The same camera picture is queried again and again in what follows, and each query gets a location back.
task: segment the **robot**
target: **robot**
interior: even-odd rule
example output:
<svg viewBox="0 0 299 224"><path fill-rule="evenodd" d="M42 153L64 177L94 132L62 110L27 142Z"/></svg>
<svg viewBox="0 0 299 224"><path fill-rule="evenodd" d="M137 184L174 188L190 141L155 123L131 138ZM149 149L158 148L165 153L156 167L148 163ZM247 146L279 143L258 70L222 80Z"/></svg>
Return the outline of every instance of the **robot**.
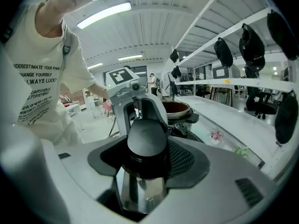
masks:
<svg viewBox="0 0 299 224"><path fill-rule="evenodd" d="M252 220L274 182L234 153L170 136L162 102L139 79L127 68L107 74L119 137L55 149L4 125L0 164L26 205L56 224Z"/></svg>

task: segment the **black pants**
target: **black pants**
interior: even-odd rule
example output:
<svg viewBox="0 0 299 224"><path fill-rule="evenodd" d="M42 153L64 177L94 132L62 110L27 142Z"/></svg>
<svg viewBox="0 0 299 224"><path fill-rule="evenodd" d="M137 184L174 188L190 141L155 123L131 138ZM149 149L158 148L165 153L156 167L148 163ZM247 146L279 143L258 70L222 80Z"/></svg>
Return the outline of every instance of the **black pants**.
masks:
<svg viewBox="0 0 299 224"><path fill-rule="evenodd" d="M152 88L151 88L151 93L152 93L153 95L155 95L155 96L158 96L158 95L157 95L157 88L152 87Z"/></svg>

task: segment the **t-shirt sleeve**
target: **t-shirt sleeve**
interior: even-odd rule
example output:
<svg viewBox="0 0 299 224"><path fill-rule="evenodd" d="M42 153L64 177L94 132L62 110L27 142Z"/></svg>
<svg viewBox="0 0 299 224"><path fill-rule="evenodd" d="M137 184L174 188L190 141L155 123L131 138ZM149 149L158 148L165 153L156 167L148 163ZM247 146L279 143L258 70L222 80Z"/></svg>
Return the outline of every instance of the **t-shirt sleeve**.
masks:
<svg viewBox="0 0 299 224"><path fill-rule="evenodd" d="M74 35L71 52L66 55L66 64L61 82L64 83L71 93L88 88L95 83L95 78L87 69L83 58L79 39Z"/></svg>

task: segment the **green plant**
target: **green plant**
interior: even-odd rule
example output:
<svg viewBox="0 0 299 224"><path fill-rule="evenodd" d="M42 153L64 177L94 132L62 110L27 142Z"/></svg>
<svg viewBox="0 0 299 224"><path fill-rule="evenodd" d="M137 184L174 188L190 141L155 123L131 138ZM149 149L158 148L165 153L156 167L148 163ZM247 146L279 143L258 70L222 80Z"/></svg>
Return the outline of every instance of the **green plant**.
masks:
<svg viewBox="0 0 299 224"><path fill-rule="evenodd" d="M242 156L243 158L248 158L248 148L235 146L234 153Z"/></svg>

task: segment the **person's neck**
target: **person's neck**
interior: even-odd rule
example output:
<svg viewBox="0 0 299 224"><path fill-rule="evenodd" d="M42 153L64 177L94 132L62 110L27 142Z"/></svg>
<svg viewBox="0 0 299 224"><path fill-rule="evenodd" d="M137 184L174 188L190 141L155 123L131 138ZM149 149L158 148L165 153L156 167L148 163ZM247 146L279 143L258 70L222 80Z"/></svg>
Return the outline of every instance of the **person's neck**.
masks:
<svg viewBox="0 0 299 224"><path fill-rule="evenodd" d="M46 36L49 33L55 34L56 30L61 30L59 25L62 23L63 17L64 14L58 12L50 2L47 2L36 12L35 25L37 32L42 36Z"/></svg>

